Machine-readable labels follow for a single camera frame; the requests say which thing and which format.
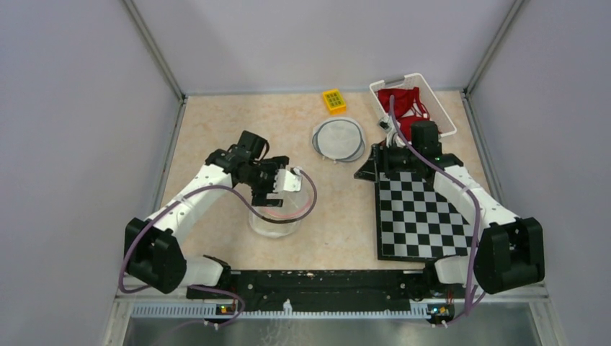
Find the red satin bra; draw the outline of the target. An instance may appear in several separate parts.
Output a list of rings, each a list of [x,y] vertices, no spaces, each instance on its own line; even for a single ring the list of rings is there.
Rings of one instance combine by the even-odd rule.
[[[429,111],[421,101],[419,87],[378,91],[378,101],[386,114],[390,109],[391,97],[394,98],[393,109],[401,132],[411,140],[411,125],[430,120]]]

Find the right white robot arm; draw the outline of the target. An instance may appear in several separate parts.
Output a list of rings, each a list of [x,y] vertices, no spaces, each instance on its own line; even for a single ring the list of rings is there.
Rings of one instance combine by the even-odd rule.
[[[543,281],[541,224],[506,209],[470,176],[456,155],[443,153],[435,122],[416,121],[410,132],[405,146],[374,145],[354,178],[380,183],[382,178],[415,174],[473,227],[467,254],[442,255],[425,267],[424,291],[441,297],[452,284],[461,284],[495,294]]]

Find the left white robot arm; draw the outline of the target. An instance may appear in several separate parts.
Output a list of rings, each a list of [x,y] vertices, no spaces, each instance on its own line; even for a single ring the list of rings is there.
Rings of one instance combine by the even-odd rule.
[[[269,142],[243,131],[228,149],[212,152],[195,177],[165,206],[125,227],[124,260],[120,275],[143,282],[146,288],[168,294],[180,286],[203,285],[214,298],[231,289],[230,266],[210,256],[186,257],[181,249],[194,225],[226,192],[236,185],[251,189],[249,208],[280,207],[278,194],[298,192],[302,174],[288,166],[287,156],[266,158]]]

